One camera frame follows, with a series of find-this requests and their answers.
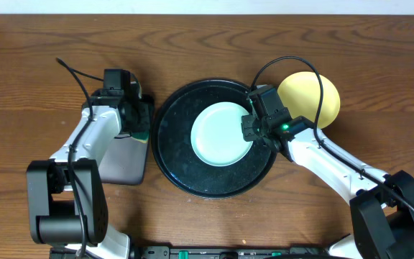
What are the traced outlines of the yellow plate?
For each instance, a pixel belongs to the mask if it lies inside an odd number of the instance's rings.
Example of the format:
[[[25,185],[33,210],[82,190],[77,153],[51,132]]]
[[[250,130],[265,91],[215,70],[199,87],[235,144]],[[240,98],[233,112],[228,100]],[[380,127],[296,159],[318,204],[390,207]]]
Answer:
[[[323,103],[318,128],[329,126],[338,116],[341,100],[338,90],[326,77],[320,76],[323,84]],[[277,88],[283,105],[294,119],[303,116],[314,122],[320,101],[320,85],[314,72],[297,72],[282,81]]]

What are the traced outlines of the green yellow sponge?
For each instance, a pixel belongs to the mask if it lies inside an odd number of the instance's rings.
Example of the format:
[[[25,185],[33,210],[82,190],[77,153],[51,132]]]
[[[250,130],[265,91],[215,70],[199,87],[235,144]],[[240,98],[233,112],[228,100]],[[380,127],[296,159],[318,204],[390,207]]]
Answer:
[[[149,137],[150,137],[150,131],[149,130],[146,130],[146,131],[143,131],[143,132],[133,132],[132,133],[132,139],[136,140],[138,142],[141,142],[141,143],[148,143]]]

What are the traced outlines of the light blue plate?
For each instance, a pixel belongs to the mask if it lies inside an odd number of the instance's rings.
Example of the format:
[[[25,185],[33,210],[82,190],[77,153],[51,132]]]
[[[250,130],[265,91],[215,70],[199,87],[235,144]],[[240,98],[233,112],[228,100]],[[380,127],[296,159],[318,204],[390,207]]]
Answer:
[[[233,102],[219,102],[205,108],[193,123],[190,141],[204,163],[216,167],[232,165],[251,149],[242,134],[242,117],[248,111]]]

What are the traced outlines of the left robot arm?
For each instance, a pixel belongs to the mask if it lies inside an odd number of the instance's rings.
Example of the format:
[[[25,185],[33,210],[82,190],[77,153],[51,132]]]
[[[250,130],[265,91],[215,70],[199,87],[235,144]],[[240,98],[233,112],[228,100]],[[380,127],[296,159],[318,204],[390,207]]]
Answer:
[[[29,230],[51,258],[138,258],[109,223],[103,183],[142,182],[154,100],[135,75],[106,69],[64,145],[27,167]]]

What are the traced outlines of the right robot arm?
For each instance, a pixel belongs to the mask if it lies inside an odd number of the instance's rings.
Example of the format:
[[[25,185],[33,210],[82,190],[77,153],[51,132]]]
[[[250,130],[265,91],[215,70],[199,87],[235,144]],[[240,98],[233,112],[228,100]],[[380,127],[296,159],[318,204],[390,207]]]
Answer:
[[[247,96],[252,112],[241,119],[247,142],[316,174],[350,207],[353,232],[330,245],[328,258],[414,258],[414,178],[363,163],[330,141],[305,117],[291,118],[277,90]]]

